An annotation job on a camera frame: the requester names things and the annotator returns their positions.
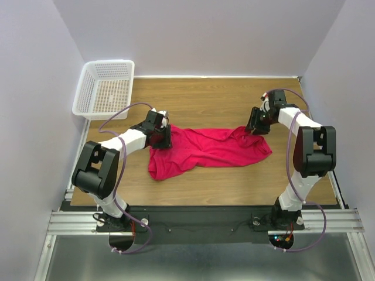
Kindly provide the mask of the pink t shirt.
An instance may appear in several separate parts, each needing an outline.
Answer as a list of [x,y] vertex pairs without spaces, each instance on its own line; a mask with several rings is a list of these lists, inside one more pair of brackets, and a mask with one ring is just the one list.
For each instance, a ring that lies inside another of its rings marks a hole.
[[172,126],[172,147],[149,150],[148,172],[153,180],[179,176],[195,167],[243,167],[272,154],[267,141],[246,128],[180,128]]

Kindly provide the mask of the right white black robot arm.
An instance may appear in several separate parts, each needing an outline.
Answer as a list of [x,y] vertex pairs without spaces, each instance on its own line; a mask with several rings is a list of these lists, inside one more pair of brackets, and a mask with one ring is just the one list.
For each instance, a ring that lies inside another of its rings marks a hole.
[[288,136],[295,136],[292,153],[286,153],[288,185],[272,206],[268,225],[274,228],[301,228],[301,210],[313,186],[336,167],[336,129],[310,119],[297,105],[287,102],[286,88],[276,88],[261,96],[253,107],[246,131],[267,135],[271,125],[281,124]]

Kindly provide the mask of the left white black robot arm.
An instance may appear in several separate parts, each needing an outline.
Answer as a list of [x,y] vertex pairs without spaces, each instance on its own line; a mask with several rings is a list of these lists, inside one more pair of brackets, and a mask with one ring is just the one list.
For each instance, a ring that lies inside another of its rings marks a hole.
[[71,183],[88,194],[102,209],[94,219],[100,226],[110,225],[123,231],[130,227],[131,217],[125,213],[129,205],[117,194],[127,156],[148,146],[153,149],[172,147],[171,126],[167,111],[148,111],[144,121],[104,142],[84,144],[74,168]]

